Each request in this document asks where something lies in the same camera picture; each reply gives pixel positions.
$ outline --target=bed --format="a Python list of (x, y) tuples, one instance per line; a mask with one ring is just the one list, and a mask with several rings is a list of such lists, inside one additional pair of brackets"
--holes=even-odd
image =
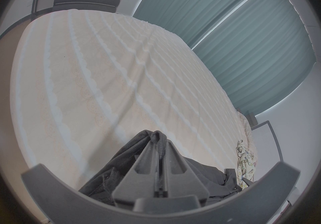
[(248, 146), (244, 120), (183, 40), (115, 13), (72, 9), (31, 22), (10, 105), (28, 166), (43, 163), (75, 189), (145, 129), (222, 171), (237, 170), (239, 141)]

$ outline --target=pile of clothes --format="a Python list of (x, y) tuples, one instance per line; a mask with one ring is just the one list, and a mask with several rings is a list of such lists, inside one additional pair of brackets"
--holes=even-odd
[[(123, 146), (79, 192), (100, 202), (115, 205), (112, 192), (133, 166), (149, 141), (157, 144), (157, 151), (160, 159), (162, 159), (166, 154), (166, 135), (160, 131), (143, 130)], [(242, 188), (237, 184), (235, 169), (226, 169), (223, 173), (216, 167), (206, 166), (189, 158), (184, 157), (184, 159), (207, 188), (209, 192), (207, 205), (219, 202), (242, 191)]]

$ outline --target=striped bed sheet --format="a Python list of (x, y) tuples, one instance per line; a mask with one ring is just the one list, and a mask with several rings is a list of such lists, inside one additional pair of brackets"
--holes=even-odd
[(141, 130), (180, 153), (237, 170), (246, 140), (227, 94), (177, 35), (115, 13), (67, 10), (25, 29), (14, 57), (11, 115), (29, 167), (79, 189)]

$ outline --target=bed sheet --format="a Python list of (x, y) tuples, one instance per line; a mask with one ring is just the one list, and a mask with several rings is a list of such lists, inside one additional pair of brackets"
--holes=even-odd
[(79, 189), (141, 130), (179, 152), (237, 170), (246, 140), (227, 94), (195, 53), (163, 28), (114, 13), (67, 10), (24, 31), (10, 104), (29, 167), (45, 164)]

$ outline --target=black cloth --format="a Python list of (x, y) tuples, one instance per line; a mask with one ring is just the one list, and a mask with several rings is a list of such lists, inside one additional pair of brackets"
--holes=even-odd
[[(157, 144), (159, 159), (162, 159), (166, 153), (166, 135), (160, 131), (143, 130), (123, 146), (79, 192), (100, 202), (114, 205), (112, 192), (133, 166), (137, 156), (141, 154), (149, 141)], [(207, 204), (219, 202), (223, 198), (241, 191), (241, 188), (237, 185), (234, 169), (226, 169), (223, 173), (216, 167), (206, 166), (189, 158), (185, 158), (185, 160), (208, 189), (210, 197)]]

